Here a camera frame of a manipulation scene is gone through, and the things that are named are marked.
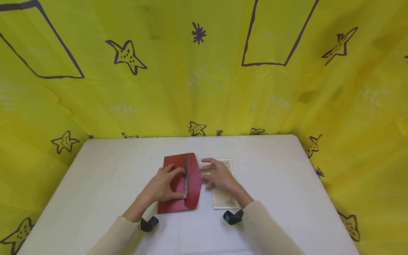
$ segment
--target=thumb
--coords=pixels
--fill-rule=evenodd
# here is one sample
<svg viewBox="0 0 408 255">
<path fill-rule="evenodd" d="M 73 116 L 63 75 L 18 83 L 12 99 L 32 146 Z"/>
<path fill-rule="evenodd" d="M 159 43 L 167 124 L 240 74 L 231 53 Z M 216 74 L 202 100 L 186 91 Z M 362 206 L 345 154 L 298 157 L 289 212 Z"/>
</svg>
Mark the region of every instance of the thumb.
<svg viewBox="0 0 408 255">
<path fill-rule="evenodd" d="M 187 198 L 187 195 L 184 194 L 184 193 L 176 193 L 176 192 L 173 192 L 173 193 L 171 194 L 171 196 L 172 196 L 173 199 L 186 199 L 186 198 Z"/>
</svg>

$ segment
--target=paper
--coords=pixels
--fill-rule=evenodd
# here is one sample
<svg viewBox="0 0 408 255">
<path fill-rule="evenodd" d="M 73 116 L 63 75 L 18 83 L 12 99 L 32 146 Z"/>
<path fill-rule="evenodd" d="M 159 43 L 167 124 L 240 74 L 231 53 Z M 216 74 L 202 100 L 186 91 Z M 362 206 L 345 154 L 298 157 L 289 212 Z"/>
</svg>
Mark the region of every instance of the paper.
<svg viewBox="0 0 408 255">
<path fill-rule="evenodd" d="M 232 161 L 231 160 L 218 160 L 224 163 L 232 175 Z M 230 193 L 222 191 L 218 188 L 213 189 L 213 208 L 214 209 L 238 209 L 239 204 L 237 200 L 231 196 Z"/>
</svg>

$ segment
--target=starfish drawing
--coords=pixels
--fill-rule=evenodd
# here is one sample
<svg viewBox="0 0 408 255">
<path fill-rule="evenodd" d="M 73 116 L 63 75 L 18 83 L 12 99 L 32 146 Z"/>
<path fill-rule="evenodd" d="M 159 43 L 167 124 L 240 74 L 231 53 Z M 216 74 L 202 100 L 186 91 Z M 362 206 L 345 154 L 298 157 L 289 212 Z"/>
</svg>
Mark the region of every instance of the starfish drawing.
<svg viewBox="0 0 408 255">
<path fill-rule="evenodd" d="M 197 42 L 198 45 L 200 45 L 200 41 L 204 42 L 203 37 L 206 36 L 205 34 L 205 30 L 203 31 L 203 28 L 200 27 L 200 24 L 197 23 L 197 26 L 195 25 L 195 23 L 193 22 L 193 26 L 195 31 L 191 31 L 192 35 L 195 35 L 195 37 L 193 38 L 194 41 L 193 42 Z"/>
<path fill-rule="evenodd" d="M 354 214 L 346 217 L 339 211 L 337 211 L 337 213 L 339 214 L 341 221 L 343 222 L 349 235 L 351 236 L 351 239 L 353 239 L 355 242 L 359 242 L 360 232 L 358 231 L 357 217 Z"/>
<path fill-rule="evenodd" d="M 125 133 L 122 133 L 122 136 L 123 136 L 124 138 L 138 138 L 138 137 L 139 137 L 138 135 L 127 135 L 127 134 L 125 134 Z"/>
<path fill-rule="evenodd" d="M 196 135 L 204 135 L 204 128 L 206 128 L 207 125 L 199 125 L 195 122 L 190 121 L 190 127 L 188 128 L 188 131 L 190 132 L 191 136 L 196 136 Z"/>
<path fill-rule="evenodd" d="M 51 140 L 51 142 L 57 145 L 57 153 L 60 154 L 64 148 L 71 152 L 72 145 L 79 142 L 79 140 L 71 138 L 71 132 L 68 130 L 62 135 L 62 137 Z"/>
<path fill-rule="evenodd" d="M 131 40 L 127 40 L 123 47 L 112 40 L 105 41 L 116 50 L 114 64 L 126 63 L 133 75 L 137 75 L 137 68 L 147 69 L 135 55 L 135 47 Z"/>
<path fill-rule="evenodd" d="M 25 218 L 17 230 L 0 241 L 0 244 L 11 244 L 11 255 L 16 255 L 33 229 L 30 218 Z"/>
<path fill-rule="evenodd" d="M 251 132 L 248 135 L 259 135 L 260 133 L 265 132 L 265 129 L 255 129 L 251 128 Z"/>
<path fill-rule="evenodd" d="M 324 177 L 324 173 L 320 170 L 320 167 L 317 167 L 317 169 L 315 169 L 315 172 L 319 178 Z"/>
<path fill-rule="evenodd" d="M 309 136 L 309 139 L 313 142 L 313 145 L 310 147 L 310 149 L 307 150 L 307 157 L 310 158 L 313 155 L 313 152 L 318 152 L 319 151 L 319 147 L 317 146 L 317 141 L 319 140 L 319 138 L 322 136 L 322 134 L 319 135 L 318 138 L 313 137 L 313 136 Z"/>
<path fill-rule="evenodd" d="M 354 33 L 357 31 L 358 27 L 351 29 L 347 34 L 338 33 L 337 34 L 337 45 L 333 49 L 326 52 L 322 58 L 327 58 L 325 66 L 332 61 L 335 56 L 346 56 L 347 55 L 347 42 L 351 39 Z"/>
</svg>

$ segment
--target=yellow fabric backdrop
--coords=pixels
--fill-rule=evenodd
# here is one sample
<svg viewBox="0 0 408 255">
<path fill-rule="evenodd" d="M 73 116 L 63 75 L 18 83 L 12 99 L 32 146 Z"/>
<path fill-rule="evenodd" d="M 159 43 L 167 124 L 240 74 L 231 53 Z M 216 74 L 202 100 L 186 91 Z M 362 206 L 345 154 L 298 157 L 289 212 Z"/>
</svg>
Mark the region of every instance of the yellow fabric backdrop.
<svg viewBox="0 0 408 255">
<path fill-rule="evenodd" d="M 408 253 L 406 0 L 0 3 L 1 255 L 89 138 L 285 133 L 361 254 Z"/>
</svg>

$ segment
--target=left hand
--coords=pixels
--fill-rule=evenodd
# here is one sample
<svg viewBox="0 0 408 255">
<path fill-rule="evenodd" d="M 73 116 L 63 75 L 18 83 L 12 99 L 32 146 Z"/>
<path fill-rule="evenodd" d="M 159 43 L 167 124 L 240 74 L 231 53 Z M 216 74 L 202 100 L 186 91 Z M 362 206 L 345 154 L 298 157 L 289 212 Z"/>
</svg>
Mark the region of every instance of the left hand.
<svg viewBox="0 0 408 255">
<path fill-rule="evenodd" d="M 167 201 L 171 199 L 185 199 L 184 193 L 173 192 L 170 188 L 170 182 L 176 175 L 185 174 L 185 170 L 181 167 L 173 169 L 174 164 L 159 168 L 157 174 L 149 181 L 141 196 L 147 197 L 152 203 L 156 201 Z"/>
<path fill-rule="evenodd" d="M 123 213 L 128 221 L 139 222 L 144 211 L 156 201 L 167 201 L 171 199 L 185 199 L 184 193 L 173 192 L 170 188 L 170 182 L 178 174 L 185 174 L 181 167 L 172 170 L 174 164 L 159 168 L 157 174 L 149 181 L 143 191 L 137 196 L 135 201 Z"/>
</svg>

